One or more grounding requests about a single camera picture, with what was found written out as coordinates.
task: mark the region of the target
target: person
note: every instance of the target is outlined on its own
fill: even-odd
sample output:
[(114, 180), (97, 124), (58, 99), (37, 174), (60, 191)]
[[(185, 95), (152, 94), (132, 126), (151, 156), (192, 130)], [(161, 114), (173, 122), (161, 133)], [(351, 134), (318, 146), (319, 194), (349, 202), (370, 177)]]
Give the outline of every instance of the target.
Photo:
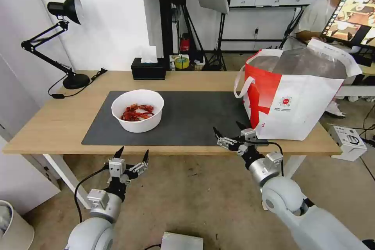
[[(324, 40), (320, 35), (339, 2), (340, 0), (318, 0), (306, 7), (301, 19), (290, 34), (290, 38), (286, 41), (283, 49), (288, 50), (306, 47), (306, 44), (303, 44), (303, 42), (307, 43), (312, 38)], [(326, 113), (335, 118), (345, 118), (345, 113), (340, 111), (335, 100), (329, 103), (326, 108)]]

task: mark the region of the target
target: monitor screen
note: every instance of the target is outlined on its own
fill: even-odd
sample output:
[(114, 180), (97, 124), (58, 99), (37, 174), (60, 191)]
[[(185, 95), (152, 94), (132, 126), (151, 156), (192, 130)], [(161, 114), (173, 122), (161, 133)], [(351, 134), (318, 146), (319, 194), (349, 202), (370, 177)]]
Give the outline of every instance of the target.
[(375, 0), (341, 0), (321, 35), (350, 46), (375, 48)]

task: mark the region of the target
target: desk lamp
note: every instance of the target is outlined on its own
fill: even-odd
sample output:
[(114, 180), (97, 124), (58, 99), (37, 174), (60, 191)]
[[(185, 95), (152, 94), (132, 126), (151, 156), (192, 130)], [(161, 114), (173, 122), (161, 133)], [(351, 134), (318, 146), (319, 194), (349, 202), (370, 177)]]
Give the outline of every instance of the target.
[[(49, 64), (52, 64), (54, 67), (57, 67), (61, 71), (65, 72), (67, 77), (64, 79), (62, 84), (66, 89), (79, 89), (88, 86), (90, 84), (90, 78), (87, 75), (77, 74), (72, 70), (71, 67), (68, 67), (60, 62), (54, 61), (53, 59), (47, 57), (46, 55), (43, 55), (42, 53), (36, 50), (38, 46), (46, 43), (52, 38), (68, 30), (69, 22), (64, 17), (68, 17), (77, 24), (82, 24), (84, 17), (81, 1), (65, 0), (64, 3), (49, 2), (47, 4), (47, 9), (52, 15), (56, 16), (57, 19), (60, 21), (54, 26), (38, 34), (37, 36), (34, 36), (33, 38), (22, 42), (21, 47), (24, 50), (38, 56), (42, 60), (45, 60)], [(40, 38), (42, 35), (48, 33), (49, 31), (57, 27), (60, 27), (62, 30), (49, 37)]]

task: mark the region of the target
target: black tissue box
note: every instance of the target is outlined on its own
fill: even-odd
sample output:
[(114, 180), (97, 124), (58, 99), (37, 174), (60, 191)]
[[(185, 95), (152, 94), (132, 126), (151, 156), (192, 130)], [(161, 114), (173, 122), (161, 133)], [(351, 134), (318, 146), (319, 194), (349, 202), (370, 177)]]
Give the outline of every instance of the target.
[(141, 58), (135, 58), (132, 63), (133, 79), (165, 79), (168, 65), (169, 61), (165, 58), (158, 58), (157, 63), (141, 63)]

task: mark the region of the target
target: lamp arm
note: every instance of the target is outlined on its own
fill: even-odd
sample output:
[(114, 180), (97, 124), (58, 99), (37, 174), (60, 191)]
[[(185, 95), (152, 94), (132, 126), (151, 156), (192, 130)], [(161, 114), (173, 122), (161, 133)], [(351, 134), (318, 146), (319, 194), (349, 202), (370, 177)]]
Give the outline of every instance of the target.
[[(49, 64), (53, 65), (54, 67), (56, 67), (56, 68), (60, 69), (61, 71), (65, 72), (69, 76), (69, 75), (74, 75), (74, 72), (73, 72), (72, 68), (65, 67), (61, 63), (59, 63), (57, 61), (54, 61), (53, 59), (47, 57), (46, 55), (44, 55), (41, 52), (36, 50), (36, 48), (38, 46), (40, 46), (43, 43), (51, 40), (52, 38), (58, 36), (59, 34), (67, 31), (68, 30), (68, 23), (69, 23), (68, 21), (64, 21), (64, 20), (59, 21), (57, 24), (55, 24), (54, 26), (46, 29), (42, 33), (39, 33), (38, 35), (34, 36), (33, 38), (22, 42), (21, 47), (24, 50), (36, 55), (37, 57), (41, 58), (42, 60), (48, 62)], [(51, 36), (49, 36), (49, 37), (39, 38), (42, 35), (46, 34), (47, 32), (55, 29), (56, 27), (61, 27), (62, 30), (53, 34), (53, 35), (51, 35)]]

